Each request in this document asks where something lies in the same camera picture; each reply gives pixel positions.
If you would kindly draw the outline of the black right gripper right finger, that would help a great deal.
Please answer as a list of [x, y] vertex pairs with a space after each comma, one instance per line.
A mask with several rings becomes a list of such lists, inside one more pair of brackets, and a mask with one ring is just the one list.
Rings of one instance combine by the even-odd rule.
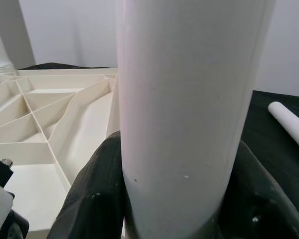
[[299, 212], [243, 141], [218, 225], [222, 239], [299, 239]]

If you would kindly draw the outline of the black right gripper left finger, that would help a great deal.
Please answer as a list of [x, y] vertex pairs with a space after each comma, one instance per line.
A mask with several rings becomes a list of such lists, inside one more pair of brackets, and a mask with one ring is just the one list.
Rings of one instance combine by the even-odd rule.
[[76, 176], [46, 239], [121, 239], [124, 190], [117, 131]]

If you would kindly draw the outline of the white plastic children table top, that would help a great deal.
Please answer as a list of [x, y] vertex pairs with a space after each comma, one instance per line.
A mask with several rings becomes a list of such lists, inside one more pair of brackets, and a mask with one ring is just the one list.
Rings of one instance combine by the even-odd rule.
[[13, 162], [6, 189], [29, 238], [48, 234], [79, 171], [118, 130], [115, 68], [0, 74], [0, 159]]

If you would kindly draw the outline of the black tablecloth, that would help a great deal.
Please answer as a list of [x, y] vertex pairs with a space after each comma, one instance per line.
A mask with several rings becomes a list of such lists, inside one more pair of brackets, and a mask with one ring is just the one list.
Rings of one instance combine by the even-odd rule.
[[[253, 92], [241, 141], [247, 144], [299, 212], [299, 183], [296, 184], [295, 190], [291, 189], [296, 182], [293, 174], [299, 172], [299, 146], [274, 118], [265, 112], [265, 104], [274, 98], [299, 106], [297, 97], [260, 91]], [[131, 221], [134, 216], [126, 189], [124, 190], [124, 199], [124, 219]], [[210, 217], [209, 221], [201, 223], [200, 228], [188, 238], [181, 236], [180, 227], [174, 227], [168, 231], [166, 236], [159, 236], [157, 239], [222, 239], [218, 225], [220, 211], [221, 208], [216, 215]], [[145, 239], [155, 239], [153, 231], [149, 231]]]

